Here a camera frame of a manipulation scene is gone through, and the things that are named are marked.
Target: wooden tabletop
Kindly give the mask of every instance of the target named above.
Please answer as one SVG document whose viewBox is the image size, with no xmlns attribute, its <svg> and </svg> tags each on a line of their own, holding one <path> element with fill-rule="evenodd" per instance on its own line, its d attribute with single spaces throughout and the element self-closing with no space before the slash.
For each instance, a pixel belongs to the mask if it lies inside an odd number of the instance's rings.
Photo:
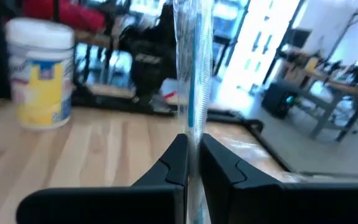
<svg viewBox="0 0 358 224">
<path fill-rule="evenodd" d="M 285 65 L 288 68 L 293 68 L 294 64 L 290 63 L 290 62 L 286 62 Z M 306 75 L 308 77 L 311 77 L 315 80 L 320 80 L 320 81 L 324 81 L 326 82 L 326 85 L 329 85 L 337 90 L 340 90 L 344 93 L 350 94 L 350 95 L 355 95 L 358 96 L 358 87 L 355 86 L 350 86 L 346 83 L 342 83 L 342 82 L 338 82 L 336 80 L 333 80 L 332 78 L 330 78 L 328 75 L 321 73 L 321 72 L 317 72 L 317 71 L 309 71 L 306 70 L 304 68 L 297 68 L 299 70 L 302 71 L 303 75 Z"/>
<path fill-rule="evenodd" d="M 97 45 L 99 47 L 109 48 L 110 36 L 103 34 L 95 34 L 84 30 L 74 31 L 75 40 L 80 43 Z"/>
<path fill-rule="evenodd" d="M 15 223 L 19 202 L 39 189 L 133 184 L 170 145 L 178 125 L 175 118 L 74 108 L 66 125 L 35 132 L 21 128 L 14 105 L 0 100 L 0 224 Z M 254 152 L 259 158 L 251 163 L 262 171 L 282 171 L 244 128 L 208 123 L 206 129 L 237 153 L 241 147 Z"/>
</svg>

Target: yellow label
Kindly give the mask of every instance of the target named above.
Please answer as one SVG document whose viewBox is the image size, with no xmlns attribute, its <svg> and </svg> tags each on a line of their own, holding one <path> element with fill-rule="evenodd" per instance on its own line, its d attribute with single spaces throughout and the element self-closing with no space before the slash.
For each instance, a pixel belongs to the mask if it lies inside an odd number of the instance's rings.
<svg viewBox="0 0 358 224">
<path fill-rule="evenodd" d="M 19 120 L 26 125 L 50 126 L 68 117 L 70 97 L 63 99 L 63 64 L 33 60 L 28 75 L 12 78 Z"/>
</svg>

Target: desk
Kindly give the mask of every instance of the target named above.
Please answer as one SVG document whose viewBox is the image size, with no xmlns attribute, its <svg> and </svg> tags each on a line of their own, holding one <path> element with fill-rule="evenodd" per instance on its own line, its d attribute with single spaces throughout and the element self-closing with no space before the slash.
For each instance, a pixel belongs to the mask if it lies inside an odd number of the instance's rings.
<svg viewBox="0 0 358 224">
<path fill-rule="evenodd" d="M 206 130 L 229 148 L 225 138 L 258 144 L 233 124 L 208 123 Z M 13 104 L 0 100 L 0 224 L 15 223 L 18 203 L 39 189 L 133 184 L 177 133 L 174 118 L 91 108 L 74 108 L 60 128 L 28 131 Z M 282 171 L 270 157 L 253 165 L 272 175 Z"/>
<path fill-rule="evenodd" d="M 342 100 L 344 95 L 353 95 L 358 97 L 358 87 L 350 86 L 346 83 L 337 82 L 336 80 L 331 79 L 329 76 L 317 72 L 317 71 L 309 71 L 305 70 L 304 68 L 296 67 L 294 68 L 294 64 L 290 62 L 285 62 L 285 66 L 289 70 L 294 70 L 289 78 L 284 78 L 286 81 L 290 80 L 299 80 L 299 78 L 303 77 L 310 77 L 314 80 L 323 81 L 325 85 L 330 86 L 331 88 L 338 90 L 338 94 L 334 95 L 332 102 L 330 103 L 320 103 L 317 104 L 324 109 L 324 114 L 319 118 L 316 127 L 312 130 L 310 136 L 311 138 L 315 138 L 320 131 L 325 127 L 326 123 L 328 122 L 329 117 L 333 113 L 336 108 L 336 105 Z M 356 108 L 352 117 L 348 120 L 347 124 L 340 128 L 341 132 L 339 133 L 338 137 L 336 138 L 337 141 L 341 141 L 349 130 L 355 125 L 358 120 L 358 107 Z"/>
</svg>

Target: metal frame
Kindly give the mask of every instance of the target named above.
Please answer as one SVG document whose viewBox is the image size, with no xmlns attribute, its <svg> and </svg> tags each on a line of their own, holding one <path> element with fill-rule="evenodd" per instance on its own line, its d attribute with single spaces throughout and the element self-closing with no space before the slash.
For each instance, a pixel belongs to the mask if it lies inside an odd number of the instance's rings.
<svg viewBox="0 0 358 224">
<path fill-rule="evenodd" d="M 305 3 L 305 0 L 300 0 L 300 1 L 299 1 L 298 6 L 296 7 L 295 12 L 294 12 L 293 15 L 292 15 L 291 20 L 290 20 L 289 23 L 288 23 L 287 31 L 285 31 L 285 34 L 284 34 L 284 36 L 283 36 L 283 39 L 281 40 L 280 44 L 279 44 L 278 47 L 276 48 L 276 53 L 275 53 L 275 55 L 274 55 L 274 58 L 273 58 L 273 60 L 272 60 L 272 63 L 270 64 L 270 66 L 269 66 L 269 68 L 268 68 L 268 70 L 267 70 L 267 72 L 266 72 L 266 75 L 265 75 L 265 78 L 264 78 L 264 80 L 263 80 L 263 82 L 262 82 L 262 85 L 266 84 L 267 79 L 268 79 L 269 76 L 272 74 L 272 70 L 273 70 L 273 68 L 274 68 L 274 65 L 275 65 L 276 62 L 277 62 L 277 59 L 278 59 L 278 53 L 277 53 L 277 52 L 280 51 L 281 48 L 286 44 L 287 38 L 288 38 L 288 33 L 289 33 L 289 31 L 291 30 L 292 25 L 293 25 L 293 23 L 294 23 L 294 21 L 295 21 L 297 15 L 298 15 L 299 11 L 300 11 L 301 8 L 302 8 L 303 3 Z"/>
<path fill-rule="evenodd" d="M 236 34 L 235 34 L 235 36 L 234 36 L 234 38 L 232 40 L 233 46 L 229 51 L 229 55 L 227 56 L 225 66 L 229 66 L 231 57 L 233 56 L 233 53 L 234 53 L 234 48 L 236 47 L 236 43 L 237 43 L 237 40 L 238 40 L 240 32 L 241 32 L 241 27 L 242 27 L 242 25 L 244 23 L 244 20 L 246 19 L 246 16 L 248 14 L 248 8 L 249 8 L 249 4 L 251 3 L 251 1 L 252 0 L 248 0 L 247 5 L 244 7 L 244 13 L 242 14 L 242 17 L 241 17 L 241 20 L 240 20 L 240 23 L 239 23 L 239 27 L 237 28 L 237 32 L 236 32 Z"/>
<path fill-rule="evenodd" d="M 219 77 L 218 77 L 219 69 L 221 68 L 223 58 L 226 55 L 227 48 L 229 48 L 230 45 L 234 46 L 234 42 L 226 37 L 221 37 L 218 35 L 214 35 L 213 42 L 223 45 L 223 49 L 222 50 L 219 49 L 219 52 L 218 52 L 218 53 L 220 53 L 220 54 L 218 54 L 218 62 L 213 67 L 213 77 L 216 77 L 219 79 Z"/>
<path fill-rule="evenodd" d="M 358 23 L 358 19 L 354 20 L 356 18 L 356 16 L 358 16 L 358 11 L 353 13 L 353 15 L 351 16 L 351 18 L 349 19 L 349 21 L 347 22 L 344 30 L 342 31 L 341 35 L 338 37 L 338 39 L 335 41 L 335 44 L 332 48 L 332 50 L 330 51 L 330 53 L 328 54 L 327 58 L 331 58 L 336 49 L 338 48 L 339 44 L 341 43 L 342 39 L 345 37 L 347 31 L 349 31 L 350 27 L 353 26 L 354 24 Z"/>
</svg>

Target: red object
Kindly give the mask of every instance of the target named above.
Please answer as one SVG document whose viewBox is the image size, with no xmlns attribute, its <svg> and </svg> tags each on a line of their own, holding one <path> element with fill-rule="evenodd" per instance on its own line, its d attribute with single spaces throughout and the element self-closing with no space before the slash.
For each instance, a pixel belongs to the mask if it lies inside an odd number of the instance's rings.
<svg viewBox="0 0 358 224">
<path fill-rule="evenodd" d="M 173 91 L 173 92 L 171 92 L 171 93 L 168 93 L 168 94 L 166 94 L 166 95 L 164 96 L 164 99 L 171 98 L 171 97 L 175 96 L 175 94 L 176 94 L 175 91 Z"/>
<path fill-rule="evenodd" d="M 50 20 L 53 17 L 53 0 L 24 0 L 24 15 L 37 19 Z M 104 16 L 94 10 L 59 0 L 60 22 L 74 29 L 96 32 L 104 30 Z"/>
</svg>

